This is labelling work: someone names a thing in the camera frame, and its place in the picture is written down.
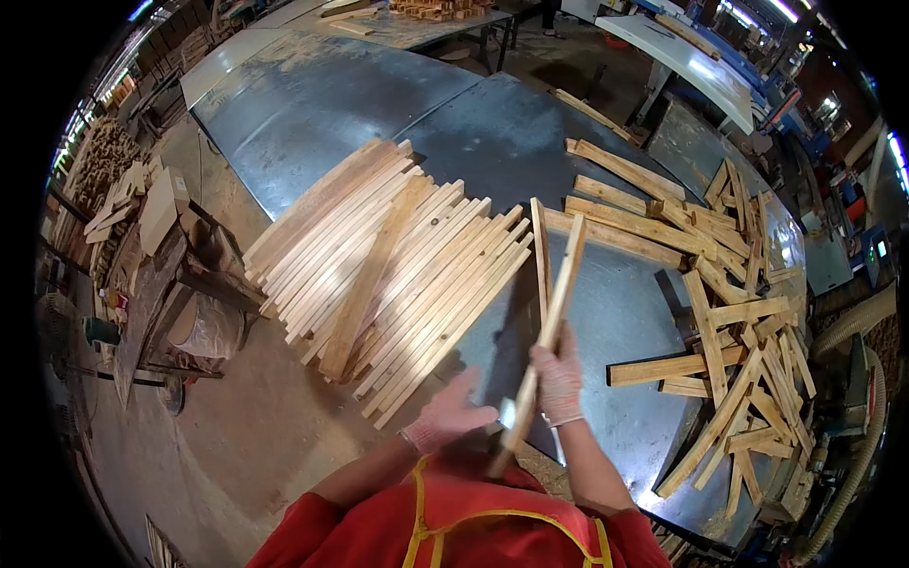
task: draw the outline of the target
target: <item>red shirt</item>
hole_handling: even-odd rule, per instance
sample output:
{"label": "red shirt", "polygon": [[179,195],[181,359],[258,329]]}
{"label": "red shirt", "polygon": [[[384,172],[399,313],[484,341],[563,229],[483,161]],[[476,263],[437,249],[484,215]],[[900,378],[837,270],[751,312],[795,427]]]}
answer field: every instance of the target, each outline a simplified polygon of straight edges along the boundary
{"label": "red shirt", "polygon": [[[415,507],[415,489],[409,483],[385,489],[347,513],[306,493],[287,508],[284,520],[247,567],[399,568],[414,529]],[[614,568],[670,566],[643,514],[625,511],[601,518]],[[548,568],[581,566],[583,561],[577,546],[551,524],[501,517],[468,522],[449,533],[443,566]]]}

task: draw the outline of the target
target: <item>red sleeve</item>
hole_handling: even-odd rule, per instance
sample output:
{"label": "red sleeve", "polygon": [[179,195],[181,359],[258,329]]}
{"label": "red sleeve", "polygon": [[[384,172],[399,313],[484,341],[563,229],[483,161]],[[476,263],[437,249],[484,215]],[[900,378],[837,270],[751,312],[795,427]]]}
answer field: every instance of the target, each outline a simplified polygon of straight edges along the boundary
{"label": "red sleeve", "polygon": [[661,566],[672,568],[650,528],[650,519],[640,511],[622,511],[603,518],[603,527],[613,547],[622,554],[628,568]]}
{"label": "red sleeve", "polygon": [[315,493],[304,493],[287,507],[285,518],[246,564],[246,568],[300,566],[328,538],[344,512]]}

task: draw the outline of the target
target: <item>pipe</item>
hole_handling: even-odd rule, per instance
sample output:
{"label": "pipe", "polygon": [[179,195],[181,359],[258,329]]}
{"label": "pipe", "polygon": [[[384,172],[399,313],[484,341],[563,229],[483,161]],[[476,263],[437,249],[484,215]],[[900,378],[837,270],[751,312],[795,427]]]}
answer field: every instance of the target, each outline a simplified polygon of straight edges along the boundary
{"label": "pipe", "polygon": [[811,345],[811,358],[817,359],[847,341],[853,334],[867,335],[881,320],[893,314],[896,314],[896,281],[861,302],[824,330]]}
{"label": "pipe", "polygon": [[830,511],[825,516],[824,522],[821,523],[821,527],[817,529],[808,544],[793,557],[792,563],[796,566],[803,566],[810,562],[821,550],[821,547],[824,546],[824,543],[827,542],[830,533],[834,530],[836,524],[840,522],[846,507],[852,501],[859,483],[864,479],[864,473],[868,469],[868,464],[871,462],[874,450],[877,448],[877,442],[881,439],[881,433],[884,431],[884,413],[887,406],[884,368],[881,366],[881,360],[878,358],[877,353],[873,350],[865,348],[865,354],[874,373],[874,389],[869,403],[871,405],[871,422],[868,424],[868,433],[862,441],[862,449],[859,450],[858,457],[855,459],[855,466],[846,477],[846,481],[843,483],[840,493],[836,496],[834,504],[831,505]]}

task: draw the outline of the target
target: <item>person's left hand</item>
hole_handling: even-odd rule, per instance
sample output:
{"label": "person's left hand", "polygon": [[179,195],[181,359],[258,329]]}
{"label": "person's left hand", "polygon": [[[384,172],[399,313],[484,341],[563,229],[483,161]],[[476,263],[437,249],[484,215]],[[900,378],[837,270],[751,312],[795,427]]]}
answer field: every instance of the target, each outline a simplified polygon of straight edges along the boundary
{"label": "person's left hand", "polygon": [[433,396],[413,424],[401,435],[419,453],[434,453],[464,434],[492,424],[499,411],[492,406],[473,407],[468,401],[471,389],[480,378],[479,367],[468,367]]}

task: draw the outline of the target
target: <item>glove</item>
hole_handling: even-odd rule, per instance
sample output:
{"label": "glove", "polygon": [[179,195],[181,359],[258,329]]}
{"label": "glove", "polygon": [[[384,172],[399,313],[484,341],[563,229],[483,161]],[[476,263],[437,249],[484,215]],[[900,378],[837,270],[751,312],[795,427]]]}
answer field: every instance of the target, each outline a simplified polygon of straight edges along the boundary
{"label": "glove", "polygon": [[468,396],[479,379],[480,368],[468,367],[433,396],[420,411],[420,417],[400,434],[419,453],[435,453],[471,430],[498,420],[499,411],[494,407],[470,406]]}
{"label": "glove", "polygon": [[539,406],[552,426],[582,420],[581,360],[577,339],[568,322],[562,323],[559,356],[542,345],[530,349],[530,362],[539,377]]}

